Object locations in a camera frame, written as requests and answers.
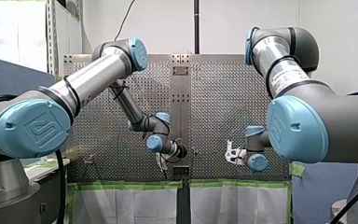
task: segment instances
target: white panel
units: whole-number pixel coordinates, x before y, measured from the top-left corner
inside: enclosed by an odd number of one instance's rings
[[[113,41],[131,0],[84,0],[83,51]],[[193,0],[135,1],[118,39],[140,37],[149,53],[194,48]]]
[[[72,15],[68,14],[69,26],[69,53],[82,53],[81,23]]]
[[[19,64],[48,71],[46,43],[46,4],[19,2]]]
[[[299,26],[299,14],[299,0],[200,0],[200,53],[244,54],[254,26]]]
[[[313,77],[337,93],[358,91],[358,0],[301,0],[301,26],[319,45]]]
[[[58,48],[58,65],[59,76],[63,76],[63,55],[70,52],[69,44],[69,22],[67,11],[56,2],[56,30],[57,30],[57,48]]]
[[[47,71],[46,4],[0,2],[0,59]]]

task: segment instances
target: metal rod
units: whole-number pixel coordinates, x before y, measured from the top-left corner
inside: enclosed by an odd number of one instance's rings
[[[200,54],[200,0],[194,0],[194,48]]]

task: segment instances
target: light blue joint cover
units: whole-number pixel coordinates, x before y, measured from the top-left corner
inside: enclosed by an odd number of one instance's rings
[[[140,72],[146,69],[148,59],[144,42],[139,38],[129,39],[130,54],[135,65],[135,70]]]
[[[146,141],[147,148],[152,152],[160,152],[162,150],[162,140],[158,135],[151,135]]]
[[[274,150],[290,161],[322,161],[328,134],[318,113],[305,101],[285,95],[273,100],[267,112],[268,138]]]
[[[71,130],[66,111],[55,102],[20,101],[0,114],[0,152],[12,158],[38,158],[58,150]]]
[[[168,113],[158,112],[158,113],[156,114],[156,117],[158,117],[159,119],[162,119],[162,120],[164,120],[165,122],[171,124],[171,116],[170,116],[170,114],[168,114]]]
[[[132,124],[131,124],[131,122],[130,122],[129,120],[128,120],[128,122],[127,122],[127,126],[129,126],[130,131],[133,131]]]
[[[266,129],[263,126],[247,126],[246,127],[246,135],[245,137],[251,137],[257,134],[260,134],[262,132],[264,132]]]
[[[263,154],[254,154],[248,159],[248,166],[253,171],[264,171],[269,166],[269,160]]]

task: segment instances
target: cable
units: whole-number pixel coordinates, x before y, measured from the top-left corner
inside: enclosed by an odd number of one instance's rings
[[[121,93],[123,93],[124,89],[129,89],[129,86],[126,86],[126,80],[123,80],[123,84],[121,86],[115,87],[115,86],[110,86],[112,89],[120,89],[120,92],[115,96],[115,98],[113,98],[113,100],[116,100]]]
[[[56,157],[58,163],[58,172],[60,174],[60,210],[57,217],[57,224],[63,224],[63,219],[65,217],[65,199],[66,199],[65,170],[63,168],[62,154],[59,149],[56,151]]]
[[[341,211],[337,214],[336,217],[331,220],[330,224],[337,224],[339,220],[350,210],[356,203],[358,202],[358,194],[354,196],[348,203],[345,205],[344,208],[342,208]]]
[[[161,166],[161,171],[162,171],[162,173],[164,174],[164,178],[165,178],[165,179],[168,179],[168,177],[167,177],[167,172],[165,172],[164,168],[162,168],[162,160],[161,160],[161,158],[162,158],[162,155],[161,155],[161,152],[160,152],[160,153],[159,153],[159,165]]]
[[[118,36],[120,35],[121,29],[123,29],[124,22],[126,21],[127,17],[129,16],[129,13],[130,13],[132,4],[133,4],[134,2],[135,2],[135,0],[132,0],[132,2],[130,3],[129,9],[127,9],[126,16],[124,17],[123,22],[122,22],[121,25],[120,25],[120,29],[118,30],[118,33],[117,33],[117,35],[116,35],[116,37],[115,37],[115,41],[117,40]]]

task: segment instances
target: label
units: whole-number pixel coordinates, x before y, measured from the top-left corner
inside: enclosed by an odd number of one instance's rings
[[[271,87],[275,90],[275,94],[279,94],[286,87],[309,79],[307,74],[299,66],[288,66],[275,75],[270,82]]]

